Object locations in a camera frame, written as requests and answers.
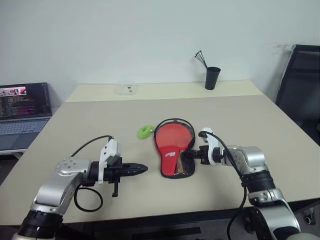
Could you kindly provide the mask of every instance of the table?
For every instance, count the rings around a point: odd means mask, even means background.
[[[96,185],[94,188],[104,199],[102,209],[86,213],[72,202],[64,215],[65,223],[237,208],[243,189],[231,167],[201,165],[196,160],[195,173],[189,178],[161,176],[160,159],[152,137],[139,140],[137,131],[145,124],[156,126],[172,117],[188,120],[196,132],[210,127],[228,145],[261,148],[275,185],[287,201],[319,198],[320,147],[252,83],[233,83],[238,87],[232,89],[232,94],[224,83],[217,85],[214,91],[205,90],[199,83],[182,83],[193,93],[203,88],[200,92],[204,97],[192,93],[192,98],[187,98],[187,93],[177,93],[179,96],[175,99],[170,95],[159,99],[161,88],[157,85],[160,84],[148,84],[150,99],[139,92],[136,96],[108,99],[109,96],[101,94],[105,93],[104,89],[111,93],[114,85],[80,85],[0,186],[3,216],[0,225],[19,225],[39,187],[53,173],[57,163],[88,140],[106,134],[113,135],[121,144],[124,163],[145,164],[149,170],[123,177],[117,198],[112,198],[113,184]],[[251,85],[251,91],[241,90],[239,86],[244,85]],[[84,101],[80,101],[79,96],[82,89],[86,89]],[[88,145],[78,157],[97,161],[105,143],[101,139]],[[199,145],[203,142],[197,137],[194,148]],[[78,199],[89,209],[99,204],[99,199],[86,191],[79,192]]]

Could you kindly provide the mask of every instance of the green toy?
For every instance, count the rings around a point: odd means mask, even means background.
[[[147,138],[150,133],[152,132],[152,126],[151,125],[144,125],[138,130],[138,139],[145,139]]]

